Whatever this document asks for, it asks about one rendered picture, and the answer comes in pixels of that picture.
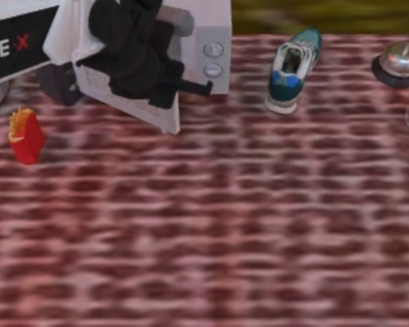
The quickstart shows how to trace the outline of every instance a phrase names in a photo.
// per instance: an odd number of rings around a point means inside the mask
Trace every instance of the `teal sneaker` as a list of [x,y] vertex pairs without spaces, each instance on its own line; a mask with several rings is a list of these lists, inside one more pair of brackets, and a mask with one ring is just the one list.
[[294,112],[297,97],[303,89],[306,76],[320,57],[321,47],[321,33],[309,28],[294,35],[277,49],[265,99],[268,110],[280,114]]

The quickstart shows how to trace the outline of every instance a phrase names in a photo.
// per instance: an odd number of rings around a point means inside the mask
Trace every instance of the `brick floor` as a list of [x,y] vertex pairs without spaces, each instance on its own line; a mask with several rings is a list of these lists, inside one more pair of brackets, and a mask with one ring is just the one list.
[[[236,37],[232,92],[162,135],[62,108],[33,76],[0,107],[0,327],[409,327],[408,90],[328,35],[292,116],[262,107],[282,37]],[[22,167],[18,104],[48,141]]]

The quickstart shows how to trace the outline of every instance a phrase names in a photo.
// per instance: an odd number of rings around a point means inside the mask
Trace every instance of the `grass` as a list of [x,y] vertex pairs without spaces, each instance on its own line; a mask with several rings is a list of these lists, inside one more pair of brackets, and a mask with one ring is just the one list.
[[232,0],[234,33],[409,34],[409,0]]

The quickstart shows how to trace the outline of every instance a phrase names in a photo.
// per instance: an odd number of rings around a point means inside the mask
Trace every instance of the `bell button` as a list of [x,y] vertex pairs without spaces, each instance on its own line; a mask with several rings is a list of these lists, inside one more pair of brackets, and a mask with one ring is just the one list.
[[223,54],[224,47],[220,43],[210,43],[204,46],[204,54],[209,58],[218,58]]
[[210,63],[204,67],[204,74],[209,78],[217,78],[223,74],[223,67],[217,63]]

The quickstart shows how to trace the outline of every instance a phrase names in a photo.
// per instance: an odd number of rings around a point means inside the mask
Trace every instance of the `bell base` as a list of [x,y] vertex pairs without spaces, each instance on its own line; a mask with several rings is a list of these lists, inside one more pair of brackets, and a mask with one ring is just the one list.
[[379,81],[390,87],[396,87],[398,89],[405,89],[406,87],[409,87],[409,77],[396,77],[386,73],[383,70],[382,66],[380,66],[380,56],[374,58],[371,64],[371,71]]

